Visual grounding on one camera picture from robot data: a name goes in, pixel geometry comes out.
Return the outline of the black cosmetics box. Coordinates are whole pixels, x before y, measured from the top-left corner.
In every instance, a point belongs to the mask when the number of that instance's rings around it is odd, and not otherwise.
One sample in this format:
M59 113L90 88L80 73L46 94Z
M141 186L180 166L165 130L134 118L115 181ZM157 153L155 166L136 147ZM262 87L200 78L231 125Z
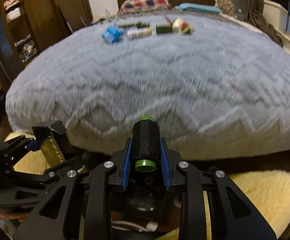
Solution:
M41 122L34 125L32 130L50 167L65 163L76 156L61 120Z

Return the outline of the black thread spool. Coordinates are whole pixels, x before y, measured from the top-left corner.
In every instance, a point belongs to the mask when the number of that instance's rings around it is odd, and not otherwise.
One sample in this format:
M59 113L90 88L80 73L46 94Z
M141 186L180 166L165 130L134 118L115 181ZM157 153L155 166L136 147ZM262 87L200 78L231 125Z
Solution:
M160 131L157 122L150 116L142 116L133 127L131 159L139 172L156 170L160 159Z

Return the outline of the green bottle white label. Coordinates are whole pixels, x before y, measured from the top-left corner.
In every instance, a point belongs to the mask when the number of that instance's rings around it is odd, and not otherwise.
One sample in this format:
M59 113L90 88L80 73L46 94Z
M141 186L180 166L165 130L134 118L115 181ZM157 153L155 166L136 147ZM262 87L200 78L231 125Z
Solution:
M172 26L168 24L157 24L156 25L156 34L162 35L162 34L169 34L172 33Z

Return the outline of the yellow fluffy rug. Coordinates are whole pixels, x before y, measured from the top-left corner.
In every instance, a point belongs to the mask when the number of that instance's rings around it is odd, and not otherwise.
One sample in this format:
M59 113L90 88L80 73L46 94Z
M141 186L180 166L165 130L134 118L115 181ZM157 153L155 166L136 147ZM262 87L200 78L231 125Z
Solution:
M12 132L4 141L20 135L32 134ZM19 172L43 174L50 168L41 150L29 152L14 169ZM274 230L279 238L290 223L290 173L286 171L252 171L230 174L230 178L240 187Z

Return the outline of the grey fluffy blanket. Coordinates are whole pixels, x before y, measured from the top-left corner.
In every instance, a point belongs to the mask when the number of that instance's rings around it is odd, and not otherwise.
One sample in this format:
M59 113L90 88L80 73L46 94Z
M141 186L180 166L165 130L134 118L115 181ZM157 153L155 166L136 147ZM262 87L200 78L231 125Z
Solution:
M290 150L290 55L266 34L217 15L181 14L190 35L152 34L108 44L120 16L80 29L37 56L13 81L6 113L15 131L61 120L72 145L111 153L151 116L186 159Z

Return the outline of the blue plastic packet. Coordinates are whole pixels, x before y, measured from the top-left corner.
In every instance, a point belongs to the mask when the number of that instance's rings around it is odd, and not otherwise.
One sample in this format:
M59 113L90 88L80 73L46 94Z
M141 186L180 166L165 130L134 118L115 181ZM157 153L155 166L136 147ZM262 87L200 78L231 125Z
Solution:
M108 44L113 44L121 40L123 32L116 27L108 27L102 34L102 38Z

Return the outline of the cluttered nightstand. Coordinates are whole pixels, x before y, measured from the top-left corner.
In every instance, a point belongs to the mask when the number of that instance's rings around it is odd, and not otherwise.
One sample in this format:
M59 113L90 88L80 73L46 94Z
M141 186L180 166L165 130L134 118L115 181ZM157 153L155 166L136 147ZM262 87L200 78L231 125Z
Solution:
M106 9L104 16L102 16L102 17L101 16L96 17L91 22L86 23L85 26L86 27L89 27L89 26L92 26L92 25L96 25L96 24L102 23L105 20L107 20L110 16L111 16L110 10L109 9Z

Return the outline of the white yellow lotion bottle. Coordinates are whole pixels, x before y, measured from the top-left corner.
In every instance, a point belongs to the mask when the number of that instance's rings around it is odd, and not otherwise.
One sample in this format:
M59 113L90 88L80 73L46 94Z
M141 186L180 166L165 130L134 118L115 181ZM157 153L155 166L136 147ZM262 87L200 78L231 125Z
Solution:
M152 35L152 30L149 27L129 30L126 33L128 39L135 39Z

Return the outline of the dark green bottle lying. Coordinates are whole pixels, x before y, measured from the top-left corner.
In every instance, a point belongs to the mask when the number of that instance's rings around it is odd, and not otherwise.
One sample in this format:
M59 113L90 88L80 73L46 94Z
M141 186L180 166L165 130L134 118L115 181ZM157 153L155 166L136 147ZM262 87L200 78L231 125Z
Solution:
M119 24L117 25L117 27L119 28L123 28L123 29L128 29L128 28L149 28L150 27L150 23L149 22L135 22L135 23L123 23L123 24Z

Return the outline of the red green wrapper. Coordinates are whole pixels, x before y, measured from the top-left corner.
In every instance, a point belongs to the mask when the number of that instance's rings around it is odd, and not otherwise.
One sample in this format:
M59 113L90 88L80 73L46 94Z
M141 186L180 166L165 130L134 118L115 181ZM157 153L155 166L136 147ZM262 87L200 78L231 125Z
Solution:
M177 18L172 23L172 31L179 34L192 34L194 29L183 19Z

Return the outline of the plaid pillow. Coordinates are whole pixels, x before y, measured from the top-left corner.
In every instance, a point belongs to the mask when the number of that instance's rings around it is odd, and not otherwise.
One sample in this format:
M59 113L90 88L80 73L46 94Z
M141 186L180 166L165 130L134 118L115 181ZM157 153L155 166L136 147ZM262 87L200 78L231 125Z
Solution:
M118 14L131 14L134 12L147 12L170 9L169 0L126 0L120 7Z

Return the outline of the patterned cushion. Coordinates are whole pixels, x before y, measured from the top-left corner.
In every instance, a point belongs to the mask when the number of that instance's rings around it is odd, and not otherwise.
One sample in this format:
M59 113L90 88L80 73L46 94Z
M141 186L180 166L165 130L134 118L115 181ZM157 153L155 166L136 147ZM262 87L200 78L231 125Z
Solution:
M215 0L215 6L222 10L223 14L244 21L240 0Z

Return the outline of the light blue pillow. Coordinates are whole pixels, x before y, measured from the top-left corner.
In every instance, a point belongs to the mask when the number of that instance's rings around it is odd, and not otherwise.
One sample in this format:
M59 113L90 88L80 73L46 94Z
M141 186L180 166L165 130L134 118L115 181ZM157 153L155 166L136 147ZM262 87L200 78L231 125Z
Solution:
M202 12L202 13L211 13L211 14L221 14L222 10L211 5L195 4L195 3L182 3L175 6L175 9L180 11L189 11L189 12Z

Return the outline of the brown curtain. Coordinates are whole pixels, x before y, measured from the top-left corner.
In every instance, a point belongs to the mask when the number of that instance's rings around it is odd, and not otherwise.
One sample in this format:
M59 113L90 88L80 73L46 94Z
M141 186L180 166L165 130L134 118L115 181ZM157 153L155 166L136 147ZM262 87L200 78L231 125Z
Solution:
M264 0L240 0L244 20L266 33L274 42L283 47L273 25L269 24L264 16Z

